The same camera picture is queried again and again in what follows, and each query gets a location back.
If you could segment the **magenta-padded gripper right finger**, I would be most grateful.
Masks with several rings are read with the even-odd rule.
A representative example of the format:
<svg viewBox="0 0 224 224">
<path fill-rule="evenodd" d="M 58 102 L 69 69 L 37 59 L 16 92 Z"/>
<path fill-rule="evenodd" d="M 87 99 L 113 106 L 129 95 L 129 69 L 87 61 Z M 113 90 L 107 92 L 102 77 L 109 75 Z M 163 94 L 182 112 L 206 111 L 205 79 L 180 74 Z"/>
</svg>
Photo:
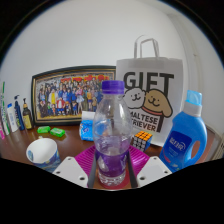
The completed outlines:
<svg viewBox="0 0 224 224">
<path fill-rule="evenodd" d="M 159 157 L 148 156 L 133 146 L 129 147 L 127 180 L 131 188 L 146 186 L 170 174 Z"/>
</svg>

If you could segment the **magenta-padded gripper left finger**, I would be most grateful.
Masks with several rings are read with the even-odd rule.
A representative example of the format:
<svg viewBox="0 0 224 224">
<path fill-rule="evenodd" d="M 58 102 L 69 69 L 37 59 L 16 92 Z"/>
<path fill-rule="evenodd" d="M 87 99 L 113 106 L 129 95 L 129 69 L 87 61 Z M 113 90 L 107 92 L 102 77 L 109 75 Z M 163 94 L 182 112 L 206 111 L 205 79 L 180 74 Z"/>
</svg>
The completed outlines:
<svg viewBox="0 0 224 224">
<path fill-rule="evenodd" d="M 95 172 L 95 147 L 91 146 L 75 157 L 66 157 L 53 174 L 78 186 L 92 188 L 95 182 Z"/>
</svg>

